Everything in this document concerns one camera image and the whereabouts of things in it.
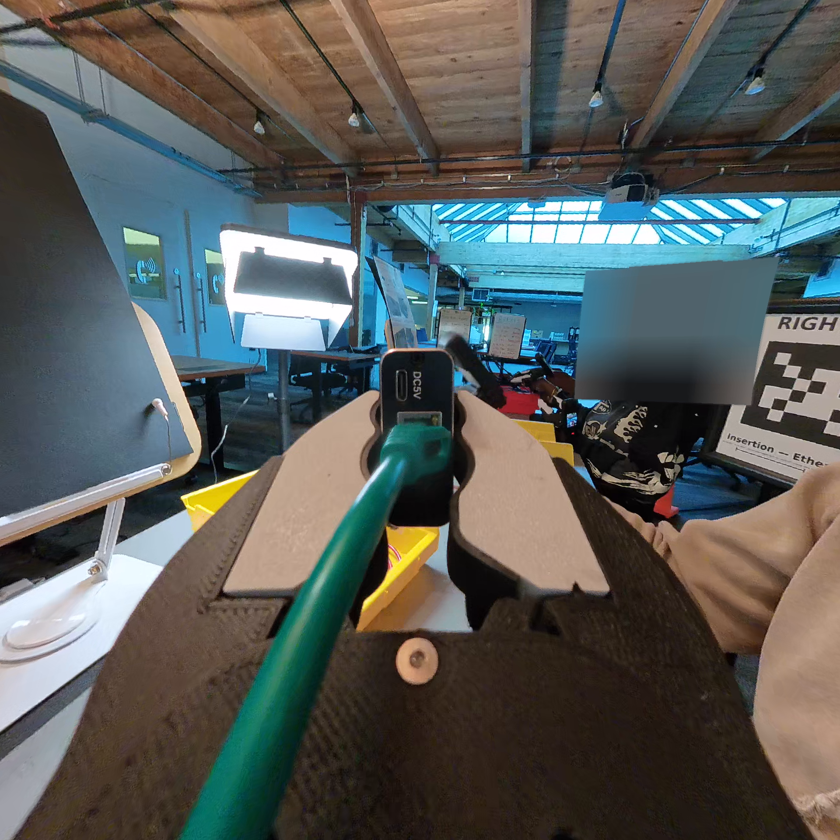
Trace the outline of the grey ethernet adapter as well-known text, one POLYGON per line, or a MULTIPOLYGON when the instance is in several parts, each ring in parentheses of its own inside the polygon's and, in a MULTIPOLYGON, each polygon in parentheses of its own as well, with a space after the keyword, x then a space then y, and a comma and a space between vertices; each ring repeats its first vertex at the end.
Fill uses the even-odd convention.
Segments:
POLYGON ((445 350, 392 350, 381 360, 378 462, 406 467, 390 515, 400 527, 439 527, 454 492, 454 363, 445 350))

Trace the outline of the framed marker tag sign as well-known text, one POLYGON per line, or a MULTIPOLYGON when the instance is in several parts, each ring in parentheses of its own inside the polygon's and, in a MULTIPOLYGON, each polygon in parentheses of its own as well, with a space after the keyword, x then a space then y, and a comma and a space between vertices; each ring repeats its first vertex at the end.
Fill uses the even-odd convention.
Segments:
POLYGON ((747 404, 718 412, 700 459, 790 487, 838 457, 838 299, 783 301, 765 316, 747 404))

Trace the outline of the person's right forearm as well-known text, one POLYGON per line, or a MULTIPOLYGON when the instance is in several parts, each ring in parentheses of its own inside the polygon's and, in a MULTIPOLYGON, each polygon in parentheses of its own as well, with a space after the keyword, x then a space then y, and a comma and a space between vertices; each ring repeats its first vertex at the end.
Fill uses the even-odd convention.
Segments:
POLYGON ((613 507, 675 573, 723 652, 759 656, 759 740, 813 836, 839 838, 839 465, 681 530, 613 507))

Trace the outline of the ceiling projector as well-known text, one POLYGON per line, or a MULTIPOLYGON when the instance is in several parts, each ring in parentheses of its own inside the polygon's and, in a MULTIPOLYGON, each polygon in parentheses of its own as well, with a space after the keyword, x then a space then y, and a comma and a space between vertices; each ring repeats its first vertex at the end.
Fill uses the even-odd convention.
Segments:
POLYGON ((658 185, 651 174, 629 171, 616 175, 606 190, 598 221, 639 224, 651 214, 659 197, 658 185))

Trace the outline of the poster board on easel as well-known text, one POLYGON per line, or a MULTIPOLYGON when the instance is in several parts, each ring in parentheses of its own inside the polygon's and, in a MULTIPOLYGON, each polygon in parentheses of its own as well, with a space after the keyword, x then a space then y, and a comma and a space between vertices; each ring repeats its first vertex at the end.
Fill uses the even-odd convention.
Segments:
POLYGON ((417 328, 403 273, 378 256, 366 259, 385 301, 385 341, 390 350, 416 350, 417 328))

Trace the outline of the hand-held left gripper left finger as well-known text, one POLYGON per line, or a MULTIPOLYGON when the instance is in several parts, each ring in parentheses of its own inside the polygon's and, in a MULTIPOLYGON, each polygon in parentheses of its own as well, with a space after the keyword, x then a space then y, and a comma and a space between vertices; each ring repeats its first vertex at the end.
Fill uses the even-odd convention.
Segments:
POLYGON ((291 446, 224 584, 233 597, 293 596, 368 480, 380 402, 368 391, 291 446))

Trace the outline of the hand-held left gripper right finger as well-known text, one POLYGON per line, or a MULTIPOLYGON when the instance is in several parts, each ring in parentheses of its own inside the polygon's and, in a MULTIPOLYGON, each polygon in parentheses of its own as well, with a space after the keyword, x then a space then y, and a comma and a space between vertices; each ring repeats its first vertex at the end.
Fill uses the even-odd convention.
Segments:
POLYGON ((605 574, 546 448, 477 396, 455 394, 465 477, 450 524, 464 550, 527 594, 607 595, 605 574))

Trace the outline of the yellow plastic bin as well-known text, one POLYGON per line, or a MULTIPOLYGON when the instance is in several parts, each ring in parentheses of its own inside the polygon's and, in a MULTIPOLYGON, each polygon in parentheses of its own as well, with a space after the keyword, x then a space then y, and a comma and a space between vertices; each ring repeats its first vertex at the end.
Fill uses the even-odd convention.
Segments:
MULTIPOLYGON (((552 457, 558 457, 574 466, 572 445, 555 441, 553 425, 521 419, 517 419, 516 423, 538 440, 552 457)), ((192 530, 196 532, 200 529, 255 475, 256 471, 252 471, 182 496, 192 530)), ((363 603, 356 624, 359 632, 391 627, 388 610, 415 581, 424 578, 426 564, 438 549, 439 534, 438 528, 388 527, 388 571, 380 586, 363 603)))

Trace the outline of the wooden desk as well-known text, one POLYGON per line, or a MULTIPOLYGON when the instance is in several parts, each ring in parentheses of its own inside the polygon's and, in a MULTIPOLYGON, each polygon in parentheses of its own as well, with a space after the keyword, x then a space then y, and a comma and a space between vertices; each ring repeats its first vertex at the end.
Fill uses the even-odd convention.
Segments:
POLYGON ((322 419, 322 404, 336 388, 342 392, 355 392, 357 396, 371 389, 374 367, 379 363, 382 352, 362 350, 328 350, 298 352, 290 356, 288 382, 290 387, 310 392, 308 401, 297 401, 292 405, 307 404, 311 413, 310 424, 322 419))
POLYGON ((224 469, 224 426, 221 395, 245 388, 246 378, 266 373, 261 363, 208 360, 197 356, 172 354, 179 382, 188 399, 202 398, 206 427, 206 452, 215 470, 224 469))

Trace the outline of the black board on white stand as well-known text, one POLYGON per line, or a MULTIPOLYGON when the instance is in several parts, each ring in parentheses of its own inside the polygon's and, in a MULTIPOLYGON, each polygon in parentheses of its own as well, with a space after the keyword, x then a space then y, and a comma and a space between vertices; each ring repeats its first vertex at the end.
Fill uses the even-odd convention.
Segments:
POLYGON ((105 509, 84 577, 2 623, 2 663, 96 626, 127 497, 197 458, 46 115, 2 93, 2 544, 105 509))

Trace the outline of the studio light panel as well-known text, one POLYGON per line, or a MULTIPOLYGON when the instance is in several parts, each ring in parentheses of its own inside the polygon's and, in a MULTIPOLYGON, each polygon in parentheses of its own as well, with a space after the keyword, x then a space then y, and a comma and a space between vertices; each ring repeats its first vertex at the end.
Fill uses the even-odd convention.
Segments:
POLYGON ((360 258, 350 245, 237 224, 221 227, 224 298, 240 342, 278 353, 280 452, 292 444, 288 395, 291 355, 323 352, 354 305, 360 258))

